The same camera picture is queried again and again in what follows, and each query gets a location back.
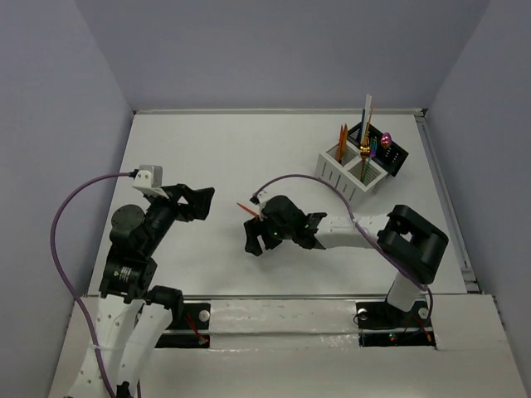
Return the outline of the orange plastic spoon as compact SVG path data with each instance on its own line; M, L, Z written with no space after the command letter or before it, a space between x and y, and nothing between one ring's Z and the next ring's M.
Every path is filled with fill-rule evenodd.
M241 204L240 202L237 202L236 203L242 210L246 211L247 213L249 213L251 216L253 217L257 217L259 216L259 213L257 213L256 211L253 211L251 208Z

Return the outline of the gold metal knife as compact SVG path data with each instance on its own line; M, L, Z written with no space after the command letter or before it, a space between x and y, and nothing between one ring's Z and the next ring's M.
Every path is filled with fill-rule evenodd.
M345 139L344 139L344 142L343 142L343 157L341 159L341 163L343 162L343 158L345 156L345 153L347 152L347 142L348 142L348 132L345 134Z

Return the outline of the gold metal fork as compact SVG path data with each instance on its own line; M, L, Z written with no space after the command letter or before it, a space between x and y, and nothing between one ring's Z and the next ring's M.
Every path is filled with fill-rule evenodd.
M361 166L361 172L360 172L360 182L363 182L365 172L366 172L366 166L367 166L367 160L370 158L371 148L370 148L370 137L368 129L366 129L363 139L360 141L360 157L362 159L362 166Z

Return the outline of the gold metal spoon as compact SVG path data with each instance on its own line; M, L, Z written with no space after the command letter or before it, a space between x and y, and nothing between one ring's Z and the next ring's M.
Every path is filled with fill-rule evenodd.
M392 146L392 136L390 133L384 133L382 135L380 145L384 149L389 149Z

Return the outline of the gold chopstick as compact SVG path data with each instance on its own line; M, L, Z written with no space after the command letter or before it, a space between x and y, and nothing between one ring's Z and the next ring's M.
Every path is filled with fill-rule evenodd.
M362 145L364 147L369 147L370 146L369 129L370 129L370 123L371 123L372 115L373 115L373 108L370 108L368 110L367 114L366 114L366 116L367 116L366 124L365 124L364 131L363 131Z

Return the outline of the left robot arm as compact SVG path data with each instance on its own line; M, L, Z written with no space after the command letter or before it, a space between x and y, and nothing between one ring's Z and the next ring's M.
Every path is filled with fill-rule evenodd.
M96 315L84 313L90 342L69 397L135 397L147 361L166 328L183 320L183 293L152 285L153 253L176 221L207 218L215 190L184 184L146 194L149 207L128 204L111 217L110 250Z

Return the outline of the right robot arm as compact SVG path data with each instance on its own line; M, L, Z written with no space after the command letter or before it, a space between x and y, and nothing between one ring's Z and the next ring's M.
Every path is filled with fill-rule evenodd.
M449 243L445 232L406 205L375 216L306 214L283 195L261 203L244 230L245 252L254 256L285 240L306 250L376 250L397 270L382 304L383 318L392 325L411 317L417 298L434 282Z

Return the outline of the white utensil container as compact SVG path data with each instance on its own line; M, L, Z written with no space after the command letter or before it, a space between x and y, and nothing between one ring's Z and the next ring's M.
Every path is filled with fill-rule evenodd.
M319 153L314 175L334 186L352 208L356 208L384 185L388 173L374 161L364 163L360 151L351 143L347 144L346 153L338 162L338 149L335 144Z

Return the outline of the black utensil container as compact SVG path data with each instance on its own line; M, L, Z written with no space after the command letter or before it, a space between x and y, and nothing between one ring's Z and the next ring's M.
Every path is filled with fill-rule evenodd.
M387 174L395 177L401 170L409 152L394 141L392 141L389 148L383 148L380 141L384 133L372 125L369 127L368 131L370 142L374 140L377 142L376 155L373 157L373 162L387 172ZM348 130L348 141L356 148L360 148L360 132L361 122L355 124Z

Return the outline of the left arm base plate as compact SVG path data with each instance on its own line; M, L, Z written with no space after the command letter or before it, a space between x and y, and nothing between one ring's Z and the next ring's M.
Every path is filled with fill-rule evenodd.
M211 304L184 302L182 317L173 320L159 338L156 348L208 349Z

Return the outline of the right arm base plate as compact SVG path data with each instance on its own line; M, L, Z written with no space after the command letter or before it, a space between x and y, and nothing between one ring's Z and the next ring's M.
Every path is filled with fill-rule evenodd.
M353 316L361 347L435 347L436 338L428 319L430 304L417 300L409 312L385 301L357 304Z

